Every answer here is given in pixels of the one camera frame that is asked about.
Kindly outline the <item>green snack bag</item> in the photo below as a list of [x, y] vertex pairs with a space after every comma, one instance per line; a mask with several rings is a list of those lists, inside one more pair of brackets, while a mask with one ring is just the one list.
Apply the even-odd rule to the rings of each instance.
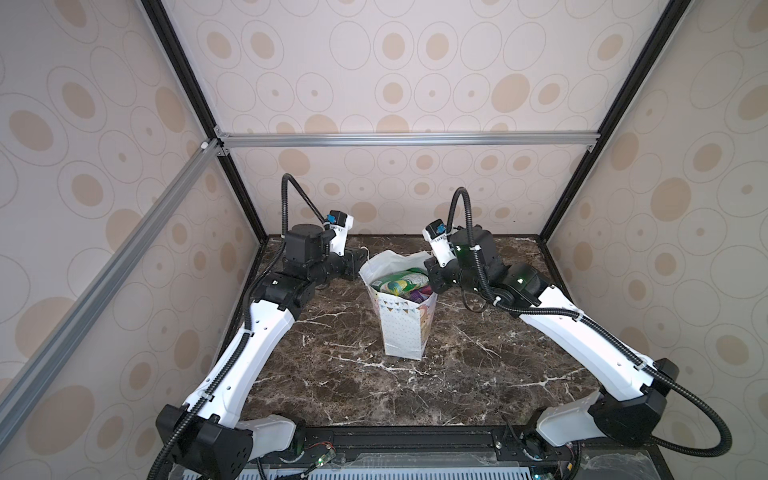
[[379, 293], [385, 293], [406, 298], [413, 291], [418, 291], [429, 285], [425, 271], [419, 268], [391, 273], [372, 281], [369, 286]]

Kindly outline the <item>small purple snack bag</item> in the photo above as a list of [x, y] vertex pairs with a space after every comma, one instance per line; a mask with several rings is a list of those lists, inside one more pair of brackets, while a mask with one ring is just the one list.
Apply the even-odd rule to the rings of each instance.
[[430, 286], [424, 286], [420, 289], [412, 290], [408, 293], [407, 299], [411, 302], [420, 304], [428, 300], [433, 294]]

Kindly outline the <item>white paper gift bag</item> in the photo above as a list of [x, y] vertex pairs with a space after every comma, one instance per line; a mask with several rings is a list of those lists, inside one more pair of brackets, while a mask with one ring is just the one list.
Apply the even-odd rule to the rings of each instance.
[[400, 255], [386, 250], [369, 259], [360, 270], [374, 311], [379, 318], [385, 354], [404, 359], [420, 360], [423, 357], [433, 323], [438, 295], [417, 304], [406, 298], [379, 293], [369, 284], [388, 274], [409, 268], [426, 272], [424, 261], [427, 252]]

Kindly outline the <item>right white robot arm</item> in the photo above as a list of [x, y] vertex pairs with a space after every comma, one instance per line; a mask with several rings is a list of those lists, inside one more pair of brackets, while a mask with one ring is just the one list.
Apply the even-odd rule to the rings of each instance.
[[600, 383], [581, 400], [532, 415], [518, 436], [530, 456], [593, 438], [632, 447], [650, 440], [670, 389], [647, 373], [653, 364], [649, 357], [589, 326], [583, 311], [533, 266], [504, 264], [492, 235], [481, 227], [449, 232], [435, 220], [422, 234], [432, 249], [424, 265], [435, 292], [459, 287], [480, 295], [547, 335]]

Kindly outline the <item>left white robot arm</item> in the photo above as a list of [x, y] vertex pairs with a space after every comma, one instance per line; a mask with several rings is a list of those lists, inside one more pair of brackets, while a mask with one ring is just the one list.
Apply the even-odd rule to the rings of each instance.
[[246, 290], [243, 324], [222, 357], [181, 406], [167, 405], [158, 415], [163, 446], [149, 478], [166, 479], [179, 465], [204, 479], [236, 479], [252, 460], [291, 445], [293, 421], [271, 416], [242, 427], [242, 410], [317, 287], [358, 274], [366, 252], [347, 247], [352, 224], [352, 217], [334, 210], [320, 225], [297, 224], [283, 233], [278, 254]]

